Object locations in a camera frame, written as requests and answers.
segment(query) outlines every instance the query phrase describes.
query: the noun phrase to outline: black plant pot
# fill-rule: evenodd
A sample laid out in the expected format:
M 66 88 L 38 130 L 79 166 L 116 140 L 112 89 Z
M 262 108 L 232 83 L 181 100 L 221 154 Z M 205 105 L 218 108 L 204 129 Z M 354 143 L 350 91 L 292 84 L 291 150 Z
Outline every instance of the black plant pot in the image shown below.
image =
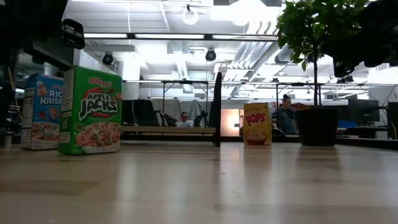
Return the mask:
M 334 146 L 339 110 L 314 108 L 295 112 L 298 133 L 304 146 Z

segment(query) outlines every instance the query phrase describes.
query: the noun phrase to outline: person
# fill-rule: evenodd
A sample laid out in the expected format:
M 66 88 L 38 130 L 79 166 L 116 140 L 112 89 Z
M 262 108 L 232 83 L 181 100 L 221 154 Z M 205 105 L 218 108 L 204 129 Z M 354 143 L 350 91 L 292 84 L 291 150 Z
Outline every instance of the person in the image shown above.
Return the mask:
M 297 134 L 296 122 L 294 120 L 294 109 L 291 107 L 292 99 L 284 95 L 282 106 L 277 111 L 273 112 L 272 118 L 277 119 L 277 127 L 284 132 L 284 134 Z
M 181 113 L 181 122 L 177 122 L 176 124 L 177 127 L 193 127 L 193 121 L 189 119 L 189 115 L 187 112 L 182 112 Z

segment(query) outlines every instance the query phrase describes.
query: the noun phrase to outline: cereal box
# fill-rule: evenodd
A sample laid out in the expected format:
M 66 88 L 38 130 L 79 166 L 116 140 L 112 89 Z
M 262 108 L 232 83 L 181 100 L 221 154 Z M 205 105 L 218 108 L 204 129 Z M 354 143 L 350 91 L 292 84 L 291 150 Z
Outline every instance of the cereal box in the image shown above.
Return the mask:
M 58 149 L 63 80 L 31 75 L 25 81 L 21 148 Z
M 75 155 L 118 151 L 121 77 L 75 67 L 63 79 L 59 151 Z
M 272 143 L 268 103 L 246 103 L 243 122 L 245 144 L 270 145 Z

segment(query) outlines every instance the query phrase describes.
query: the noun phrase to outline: cereal bowl image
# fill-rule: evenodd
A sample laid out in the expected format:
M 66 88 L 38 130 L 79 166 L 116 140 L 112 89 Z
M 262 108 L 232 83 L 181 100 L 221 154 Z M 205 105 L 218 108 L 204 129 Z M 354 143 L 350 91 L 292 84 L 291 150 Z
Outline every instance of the cereal bowl image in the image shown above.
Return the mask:
M 251 128 L 244 133 L 244 139 L 249 144 L 263 145 L 267 137 L 267 133 L 260 128 Z
M 120 147 L 120 124 L 102 121 L 83 127 L 76 124 L 76 145 L 81 146 L 86 153 L 113 152 Z

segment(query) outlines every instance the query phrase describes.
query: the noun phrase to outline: yellow cereal box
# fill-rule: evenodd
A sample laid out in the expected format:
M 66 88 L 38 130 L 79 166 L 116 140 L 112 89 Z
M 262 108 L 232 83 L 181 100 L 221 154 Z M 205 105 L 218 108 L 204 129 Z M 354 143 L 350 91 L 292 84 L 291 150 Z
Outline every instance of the yellow cereal box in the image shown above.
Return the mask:
M 270 145 L 271 116 L 268 103 L 246 103 L 244 105 L 244 143 Z

